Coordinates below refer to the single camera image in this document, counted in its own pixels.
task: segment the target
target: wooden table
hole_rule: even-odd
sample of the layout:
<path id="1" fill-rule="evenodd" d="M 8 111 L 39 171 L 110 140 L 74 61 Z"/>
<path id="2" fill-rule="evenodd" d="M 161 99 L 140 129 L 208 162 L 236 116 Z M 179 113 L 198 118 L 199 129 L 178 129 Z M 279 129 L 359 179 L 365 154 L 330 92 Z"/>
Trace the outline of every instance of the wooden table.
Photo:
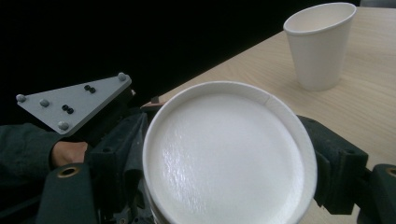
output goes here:
<path id="1" fill-rule="evenodd" d="M 161 102 L 195 84 L 232 80 L 277 96 L 297 115 L 315 119 L 369 154 L 367 168 L 396 164 L 396 9 L 359 7 L 339 84 L 305 91 L 297 83 L 290 47 L 281 32 L 165 93 Z M 330 215 L 313 200 L 301 223 L 356 223 Z"/>

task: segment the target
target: bolt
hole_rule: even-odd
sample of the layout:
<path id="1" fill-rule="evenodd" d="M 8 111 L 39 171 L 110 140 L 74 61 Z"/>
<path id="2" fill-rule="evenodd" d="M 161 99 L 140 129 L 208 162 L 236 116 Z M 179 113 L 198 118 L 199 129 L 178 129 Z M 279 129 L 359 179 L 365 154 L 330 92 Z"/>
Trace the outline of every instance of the bolt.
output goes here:
<path id="1" fill-rule="evenodd" d="M 41 99 L 40 100 L 40 105 L 42 105 L 44 107 L 47 107 L 47 106 L 50 105 L 50 102 L 48 100 L 46 100 L 46 99 Z"/>
<path id="2" fill-rule="evenodd" d="M 20 103 L 23 103 L 26 101 L 26 96 L 22 95 L 22 94 L 18 94 L 17 95 L 17 101 Z"/>
<path id="3" fill-rule="evenodd" d="M 67 114 L 73 114 L 74 109 L 72 107 L 69 107 L 66 112 Z"/>
<path id="4" fill-rule="evenodd" d="M 120 81 L 125 81 L 126 80 L 126 76 L 123 73 L 119 73 L 118 77 L 119 77 Z"/>
<path id="5" fill-rule="evenodd" d="M 66 131 L 69 128 L 69 124 L 67 122 L 64 122 L 64 121 L 59 121 L 58 122 L 58 128 L 63 130 L 63 131 Z"/>
<path id="6" fill-rule="evenodd" d="M 69 109 L 69 106 L 68 106 L 68 105 L 63 105 L 63 106 L 62 106 L 62 110 L 66 111 L 66 110 L 68 110 L 68 109 Z"/>

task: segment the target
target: white paper cup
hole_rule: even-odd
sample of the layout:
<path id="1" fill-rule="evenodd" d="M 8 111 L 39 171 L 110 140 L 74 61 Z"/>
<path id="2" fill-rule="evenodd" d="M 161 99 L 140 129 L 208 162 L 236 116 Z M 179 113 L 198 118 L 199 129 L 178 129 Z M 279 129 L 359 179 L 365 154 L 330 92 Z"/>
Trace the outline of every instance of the white paper cup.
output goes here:
<path id="1" fill-rule="evenodd" d="M 317 184 L 297 116 L 274 95 L 230 81 L 169 100 L 148 127 L 143 167 L 158 224 L 295 224 Z"/>
<path id="2" fill-rule="evenodd" d="M 288 35 L 297 80 L 309 91 L 325 91 L 339 79 L 356 7 L 330 3 L 306 8 L 289 17 Z"/>

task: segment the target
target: cup rim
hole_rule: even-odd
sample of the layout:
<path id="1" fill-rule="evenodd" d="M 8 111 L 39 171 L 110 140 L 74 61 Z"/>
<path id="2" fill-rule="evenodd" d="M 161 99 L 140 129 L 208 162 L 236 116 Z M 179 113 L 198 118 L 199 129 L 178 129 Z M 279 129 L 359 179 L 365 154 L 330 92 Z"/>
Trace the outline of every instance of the cup rim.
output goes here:
<path id="1" fill-rule="evenodd" d="M 318 7 L 326 7 L 326 6 L 328 6 L 328 5 L 345 5 L 345 6 L 352 7 L 352 8 L 353 8 L 353 11 L 352 11 L 352 13 L 350 13 L 349 16 L 347 16 L 347 17 L 344 18 L 343 20 L 340 20 L 339 22 L 336 22 L 336 23 L 334 23 L 334 24 L 332 24 L 332 25 L 330 25 L 330 26 L 327 26 L 327 27 L 325 27 L 325 28 L 313 29 L 313 30 L 308 30 L 308 31 L 296 31 L 296 30 L 292 30 L 292 29 L 290 29 L 290 28 L 288 27 L 289 22 L 290 22 L 293 18 L 295 18 L 297 15 L 300 15 L 300 14 L 302 14 L 302 13 L 305 13 L 305 12 L 308 11 L 308 10 L 312 10 L 312 9 L 315 9 L 315 8 L 318 8 Z M 316 6 L 313 6 L 313 7 L 308 7 L 308 8 L 306 8 L 306 9 L 300 10 L 300 11 L 294 13 L 293 15 L 291 15 L 290 17 L 288 17 L 288 19 L 283 23 L 283 30 L 284 30 L 288 35 L 312 35 L 312 34 L 316 34 L 316 33 L 319 33 L 319 32 L 326 31 L 326 30 L 330 30 L 330 29 L 332 29 L 332 28 L 334 28 L 334 27 L 337 27 L 337 26 L 339 26 L 339 25 L 341 25 L 341 24 L 346 23 L 347 21 L 352 20 L 353 16 L 356 14 L 356 11 L 357 11 L 357 7 L 356 7 L 355 5 L 350 4 L 350 3 L 345 3 L 345 2 L 326 3 L 326 4 L 316 5 Z"/>
<path id="2" fill-rule="evenodd" d="M 154 182 L 156 178 L 152 175 L 153 165 L 150 154 L 158 154 L 161 151 L 154 150 L 152 142 L 157 136 L 163 136 L 161 134 L 160 127 L 166 127 L 167 124 L 163 122 L 168 119 L 170 114 L 174 114 L 177 109 L 184 105 L 185 102 L 190 99 L 196 99 L 199 97 L 206 97 L 208 95 L 216 94 L 227 94 L 234 96 L 241 96 L 244 100 L 251 101 L 253 104 L 262 105 L 263 108 L 270 109 L 276 117 L 281 121 L 281 124 L 290 132 L 293 136 L 294 141 L 298 145 L 299 153 L 301 157 L 295 157 L 296 161 L 301 161 L 304 165 L 303 173 L 304 177 L 299 176 L 300 180 L 303 178 L 303 187 L 295 192 L 300 191 L 301 196 L 299 196 L 299 202 L 296 208 L 288 217 L 283 217 L 288 223 L 296 223 L 305 214 L 310 204 L 310 201 L 314 197 L 315 189 L 318 181 L 318 171 L 317 162 L 315 160 L 315 152 L 312 146 L 309 136 L 303 126 L 303 124 L 298 120 L 296 115 L 277 97 L 270 94 L 269 92 L 259 89 L 257 87 L 251 86 L 246 83 L 234 82 L 234 81 L 211 81 L 195 86 L 189 87 L 184 91 L 181 91 L 175 95 L 171 100 L 166 102 L 166 104 L 161 108 L 161 110 L 156 114 L 155 118 L 148 127 L 147 135 L 145 137 L 145 144 L 143 146 L 143 167 L 144 167 L 144 177 L 147 187 L 147 194 L 151 200 L 151 206 L 153 207 L 154 215 L 163 219 L 166 223 L 177 223 L 177 219 L 169 211 L 169 202 L 160 198 L 160 193 L 158 189 L 154 188 Z"/>

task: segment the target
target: screw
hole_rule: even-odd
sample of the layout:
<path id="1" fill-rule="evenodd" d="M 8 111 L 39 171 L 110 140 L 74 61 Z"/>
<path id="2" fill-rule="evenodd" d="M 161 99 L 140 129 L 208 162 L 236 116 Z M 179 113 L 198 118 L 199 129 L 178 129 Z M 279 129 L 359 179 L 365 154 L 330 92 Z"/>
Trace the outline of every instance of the screw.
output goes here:
<path id="1" fill-rule="evenodd" d="M 118 77 L 119 77 L 120 81 L 125 81 L 126 80 L 126 75 L 123 74 L 123 73 L 119 73 Z"/>
<path id="2" fill-rule="evenodd" d="M 67 122 L 64 122 L 64 121 L 59 121 L 59 122 L 58 122 L 58 127 L 59 127 L 61 130 L 66 131 L 66 130 L 69 128 L 69 124 L 68 124 Z"/>
<path id="3" fill-rule="evenodd" d="M 22 94 L 18 94 L 17 95 L 17 101 L 20 103 L 23 103 L 26 101 L 26 96 L 22 95 Z"/>
<path id="4" fill-rule="evenodd" d="M 67 114 L 73 114 L 73 112 L 74 112 L 74 109 L 72 107 L 69 107 L 67 109 Z"/>
<path id="5" fill-rule="evenodd" d="M 47 107 L 47 106 L 50 105 L 50 102 L 48 100 L 46 100 L 46 99 L 41 99 L 40 100 L 40 105 L 42 105 L 44 107 Z"/>

